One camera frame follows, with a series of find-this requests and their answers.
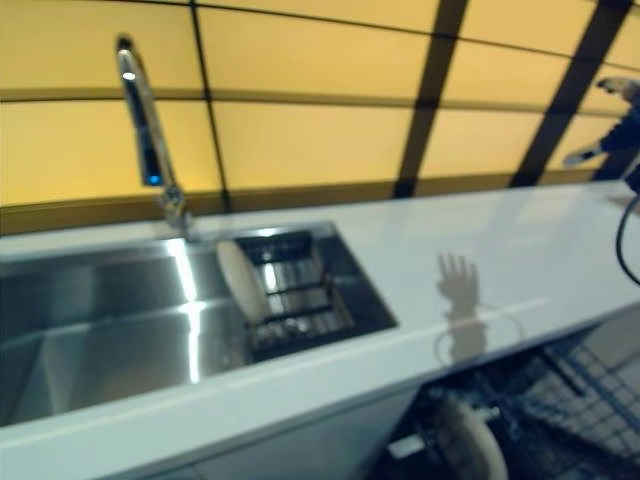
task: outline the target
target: white cabinet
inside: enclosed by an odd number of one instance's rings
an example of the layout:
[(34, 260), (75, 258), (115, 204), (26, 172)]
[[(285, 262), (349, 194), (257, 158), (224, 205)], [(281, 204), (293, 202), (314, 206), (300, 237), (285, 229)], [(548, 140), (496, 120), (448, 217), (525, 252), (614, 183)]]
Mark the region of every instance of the white cabinet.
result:
[(195, 469), (206, 480), (361, 479), (416, 393), (417, 387), (404, 390), (283, 431)]

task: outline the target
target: dish rack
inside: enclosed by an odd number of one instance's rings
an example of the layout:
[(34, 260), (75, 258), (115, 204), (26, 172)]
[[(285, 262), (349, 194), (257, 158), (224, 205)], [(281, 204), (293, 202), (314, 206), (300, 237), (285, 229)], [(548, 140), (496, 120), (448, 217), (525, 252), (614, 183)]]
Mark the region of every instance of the dish rack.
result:
[[(509, 479), (640, 479), (640, 397), (588, 348), (590, 332), (425, 385), (394, 436), (419, 435), (424, 449), (402, 461), (387, 454), (371, 479), (459, 478), (434, 421), (447, 399), (489, 427)], [(385, 468), (414, 476), (384, 476)]]
[(251, 331), (255, 356), (278, 356), (301, 344), (326, 343), (355, 326), (310, 234), (236, 241), (253, 264), (271, 311)]

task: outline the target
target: faucet spout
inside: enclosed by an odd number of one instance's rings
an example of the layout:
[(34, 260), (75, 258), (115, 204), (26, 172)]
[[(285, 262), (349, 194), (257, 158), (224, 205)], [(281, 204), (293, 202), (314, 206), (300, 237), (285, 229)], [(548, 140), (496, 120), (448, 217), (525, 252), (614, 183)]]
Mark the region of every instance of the faucet spout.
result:
[(125, 99), (136, 132), (142, 184), (163, 187), (159, 204), (169, 225), (191, 241), (184, 191), (171, 167), (171, 157), (155, 109), (153, 93), (133, 40), (124, 34), (116, 39), (116, 60)]

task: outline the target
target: countertop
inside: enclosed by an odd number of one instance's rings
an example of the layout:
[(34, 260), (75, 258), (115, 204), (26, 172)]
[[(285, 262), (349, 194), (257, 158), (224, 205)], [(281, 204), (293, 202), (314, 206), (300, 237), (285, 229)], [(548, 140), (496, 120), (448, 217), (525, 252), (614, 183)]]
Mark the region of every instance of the countertop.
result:
[[(610, 182), (200, 218), (203, 232), (335, 222), (397, 328), (198, 385), (2, 428), (0, 478), (94, 478), (207, 445), (230, 448), (296, 419), (415, 386), (616, 312), (640, 312), (640, 290), (614, 255), (622, 214), (614, 197), (632, 193)], [(0, 239), (0, 259), (168, 233), (162, 223), (142, 222), (10, 236)], [(640, 249), (632, 246), (639, 240), (640, 217), (632, 215), (626, 256), (637, 272)], [(439, 288), (439, 256), (449, 253), (476, 266), (476, 320), (484, 325), (485, 341), (465, 340), (465, 329), (477, 325), (473, 319), (458, 319), (450, 331), (451, 302)], [(459, 292), (464, 301), (464, 285)]]

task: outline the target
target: dark frame strip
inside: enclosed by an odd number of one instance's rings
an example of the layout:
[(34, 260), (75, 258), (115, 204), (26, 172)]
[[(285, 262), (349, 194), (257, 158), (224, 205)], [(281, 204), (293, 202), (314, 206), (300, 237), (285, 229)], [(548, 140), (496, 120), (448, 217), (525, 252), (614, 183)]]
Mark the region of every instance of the dark frame strip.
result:
[(630, 0), (598, 2), (510, 187), (528, 187), (538, 183), (587, 90), (592, 87), (596, 73), (630, 9)]
[(434, 32), (450, 38), (434, 36), (431, 39), (393, 191), (394, 198), (412, 197), (415, 193), (422, 158), (427, 149), (466, 7), (467, 0), (440, 0), (438, 5)]

